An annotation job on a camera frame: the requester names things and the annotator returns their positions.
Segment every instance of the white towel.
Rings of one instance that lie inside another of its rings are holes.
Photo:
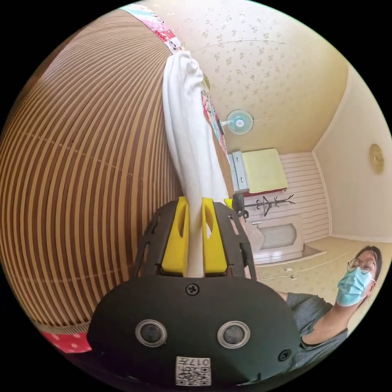
[[[225,180],[216,154],[212,130],[201,99],[203,72],[187,51],[167,59],[163,73],[163,110],[170,154],[189,203],[187,276],[204,276],[202,197],[224,202]]]

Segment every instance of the black coat rack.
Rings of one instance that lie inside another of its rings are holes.
[[[281,203],[295,204],[294,201],[290,200],[293,196],[294,195],[290,195],[286,199],[282,199],[282,200],[278,200],[278,197],[275,196],[274,201],[269,201],[265,196],[263,196],[262,201],[258,199],[256,200],[255,204],[248,204],[245,205],[244,207],[256,207],[257,209],[260,209],[260,207],[263,206],[264,216],[266,216],[273,205],[275,205],[275,207],[279,207],[279,204]]]

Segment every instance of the woman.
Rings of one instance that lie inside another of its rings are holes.
[[[347,265],[347,272],[338,283],[335,304],[311,294],[279,292],[292,309],[301,334],[301,343],[286,371],[329,355],[347,338],[347,326],[355,311],[373,292],[382,266],[380,249],[367,246]]]

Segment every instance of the dark hair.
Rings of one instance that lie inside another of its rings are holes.
[[[376,273],[374,275],[374,280],[376,281],[379,276],[380,276],[380,272],[381,272],[381,267],[383,265],[383,260],[381,257],[381,250],[377,247],[377,246],[365,246],[363,249],[361,249],[355,256],[355,258],[358,258],[363,252],[366,251],[371,251],[374,254],[374,258],[376,259]]]

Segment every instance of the face mask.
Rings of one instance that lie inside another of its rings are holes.
[[[365,298],[363,293],[368,287],[372,278],[371,273],[363,274],[360,267],[352,272],[347,272],[338,283],[338,296],[336,302],[340,306],[352,306]]]

